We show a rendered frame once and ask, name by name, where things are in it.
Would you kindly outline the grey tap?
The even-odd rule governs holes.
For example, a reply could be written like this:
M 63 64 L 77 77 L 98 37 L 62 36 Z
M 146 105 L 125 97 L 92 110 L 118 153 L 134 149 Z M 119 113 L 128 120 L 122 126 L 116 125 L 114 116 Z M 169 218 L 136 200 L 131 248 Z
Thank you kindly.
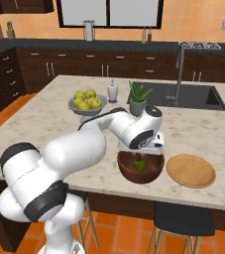
M 177 59 L 175 63 L 175 67 L 178 69 L 175 92 L 174 92 L 174 95 L 170 95 L 169 93 L 166 95 L 166 100 L 171 103 L 172 107 L 178 106 L 179 91 L 180 91 L 182 71 L 183 71 L 183 62 L 184 62 L 184 44 L 180 43 L 178 52 L 177 52 Z

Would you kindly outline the dark wooden wall cupboards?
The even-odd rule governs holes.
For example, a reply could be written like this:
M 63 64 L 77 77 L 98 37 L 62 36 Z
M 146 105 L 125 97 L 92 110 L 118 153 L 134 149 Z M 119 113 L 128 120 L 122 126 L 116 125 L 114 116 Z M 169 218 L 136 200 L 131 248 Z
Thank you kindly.
M 53 0 L 0 0 L 0 14 L 43 14 L 53 10 Z

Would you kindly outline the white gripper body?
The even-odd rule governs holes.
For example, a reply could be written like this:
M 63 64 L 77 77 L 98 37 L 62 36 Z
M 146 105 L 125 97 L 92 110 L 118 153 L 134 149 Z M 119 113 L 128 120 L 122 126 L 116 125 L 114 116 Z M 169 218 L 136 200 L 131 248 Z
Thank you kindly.
M 164 152 L 164 144 L 151 142 L 146 147 L 144 147 L 142 149 L 130 149 L 130 148 L 126 147 L 122 142 L 119 142 L 118 143 L 118 150 L 131 152 L 131 153 L 161 155 Z

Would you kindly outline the green plant in grey pot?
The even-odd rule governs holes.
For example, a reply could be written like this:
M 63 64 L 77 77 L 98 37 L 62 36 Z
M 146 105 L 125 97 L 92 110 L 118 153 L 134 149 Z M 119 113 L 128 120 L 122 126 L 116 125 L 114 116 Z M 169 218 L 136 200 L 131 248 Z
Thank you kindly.
M 147 105 L 147 99 L 152 90 L 145 91 L 142 85 L 137 87 L 132 81 L 129 82 L 129 86 L 131 90 L 131 96 L 129 98 L 130 112 L 132 115 L 138 117 Z

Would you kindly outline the grey fruit bowl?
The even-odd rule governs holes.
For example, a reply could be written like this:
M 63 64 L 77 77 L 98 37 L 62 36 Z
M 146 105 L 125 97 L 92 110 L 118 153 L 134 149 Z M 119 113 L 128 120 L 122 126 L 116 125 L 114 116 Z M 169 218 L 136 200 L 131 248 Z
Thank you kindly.
M 69 109 L 71 109 L 75 114 L 77 115 L 84 115 L 84 116 L 95 116 L 101 112 L 101 110 L 105 107 L 107 104 L 107 97 L 106 95 L 97 94 L 96 97 L 101 100 L 102 105 L 99 108 L 96 109 L 88 109 L 88 110 L 79 110 L 73 105 L 74 97 L 72 97 L 68 103 L 67 106 Z

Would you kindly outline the black framed window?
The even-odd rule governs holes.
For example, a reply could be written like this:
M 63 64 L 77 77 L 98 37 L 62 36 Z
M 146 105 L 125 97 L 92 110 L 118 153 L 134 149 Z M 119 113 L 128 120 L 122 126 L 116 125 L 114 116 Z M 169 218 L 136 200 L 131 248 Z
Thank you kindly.
M 93 21 L 96 28 L 162 27 L 165 0 L 56 0 L 59 26 L 81 28 Z

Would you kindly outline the brown wooden bowl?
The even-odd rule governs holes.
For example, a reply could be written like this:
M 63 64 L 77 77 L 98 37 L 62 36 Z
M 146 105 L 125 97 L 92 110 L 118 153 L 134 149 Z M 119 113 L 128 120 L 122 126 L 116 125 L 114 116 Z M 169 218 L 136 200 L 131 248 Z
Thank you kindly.
M 144 171 L 136 171 L 133 163 L 136 159 L 144 159 L 147 167 Z M 120 151 L 117 155 L 118 167 L 122 175 L 135 184 L 148 184 L 154 181 L 162 172 L 165 157 L 163 155 L 140 154 Z

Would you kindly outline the white soap dispenser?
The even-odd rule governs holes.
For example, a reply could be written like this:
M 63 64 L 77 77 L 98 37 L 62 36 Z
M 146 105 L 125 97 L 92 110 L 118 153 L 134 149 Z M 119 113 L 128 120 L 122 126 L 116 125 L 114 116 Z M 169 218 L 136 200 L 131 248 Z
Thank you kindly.
M 107 86 L 107 94 L 110 102 L 116 102 L 118 96 L 118 86 L 111 80 L 111 83 Z

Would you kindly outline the round wooden plate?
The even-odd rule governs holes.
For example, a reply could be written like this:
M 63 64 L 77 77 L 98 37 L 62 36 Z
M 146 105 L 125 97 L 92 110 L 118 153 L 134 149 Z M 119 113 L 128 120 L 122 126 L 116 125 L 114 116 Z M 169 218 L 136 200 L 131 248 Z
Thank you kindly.
M 216 180 L 215 170 L 210 163 L 189 154 L 171 157 L 167 162 L 167 172 L 178 184 L 192 189 L 207 188 Z

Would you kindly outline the wooden knife block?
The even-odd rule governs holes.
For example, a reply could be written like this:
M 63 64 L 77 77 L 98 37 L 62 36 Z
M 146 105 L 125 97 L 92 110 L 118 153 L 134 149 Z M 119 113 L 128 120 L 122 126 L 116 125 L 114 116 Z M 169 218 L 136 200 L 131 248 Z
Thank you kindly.
M 7 37 L 9 39 L 15 39 L 15 31 L 11 21 L 7 22 Z

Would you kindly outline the dark wooden kitchen island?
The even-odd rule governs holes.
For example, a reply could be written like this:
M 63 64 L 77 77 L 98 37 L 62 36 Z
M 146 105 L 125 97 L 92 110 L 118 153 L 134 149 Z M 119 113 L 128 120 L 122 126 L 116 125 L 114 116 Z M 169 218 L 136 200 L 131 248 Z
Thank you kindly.
M 0 193 L 6 187 L 6 182 L 0 180 Z M 154 203 L 150 200 L 122 197 L 90 192 L 88 200 L 92 211 L 133 216 L 145 219 L 154 217 Z M 214 227 L 225 230 L 225 210 L 212 209 Z M 0 245 L 6 252 L 15 253 L 21 244 L 30 223 L 13 222 L 0 214 Z

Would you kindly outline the dark wooden base cupboards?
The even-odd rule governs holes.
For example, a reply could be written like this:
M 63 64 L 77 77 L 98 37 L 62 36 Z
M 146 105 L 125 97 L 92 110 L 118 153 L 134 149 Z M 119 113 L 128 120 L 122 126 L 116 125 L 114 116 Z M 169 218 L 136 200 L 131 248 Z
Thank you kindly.
M 25 94 L 16 50 L 7 50 L 0 54 L 0 112 Z
M 225 82 L 225 54 L 186 53 L 182 69 L 176 53 L 19 48 L 17 55 L 29 93 L 60 74 Z

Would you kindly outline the black sink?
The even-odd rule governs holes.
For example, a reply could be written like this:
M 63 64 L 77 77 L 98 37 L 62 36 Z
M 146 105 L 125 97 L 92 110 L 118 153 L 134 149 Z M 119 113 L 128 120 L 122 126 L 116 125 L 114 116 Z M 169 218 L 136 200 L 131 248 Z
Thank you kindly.
M 176 90 L 174 83 L 134 81 L 134 84 L 137 88 L 142 85 L 144 91 L 152 91 L 147 100 L 149 104 L 172 107 L 172 101 L 167 100 L 166 96 L 174 96 Z M 216 87 L 212 85 L 182 84 L 179 89 L 178 107 L 225 111 L 225 103 Z

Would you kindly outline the hob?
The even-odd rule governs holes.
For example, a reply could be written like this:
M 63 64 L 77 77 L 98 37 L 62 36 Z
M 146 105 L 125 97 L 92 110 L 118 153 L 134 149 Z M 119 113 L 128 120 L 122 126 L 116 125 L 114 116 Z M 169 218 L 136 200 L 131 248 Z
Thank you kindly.
M 199 42 L 184 42 L 184 47 L 188 50 L 212 50 L 220 51 L 221 46 L 217 43 L 199 43 Z

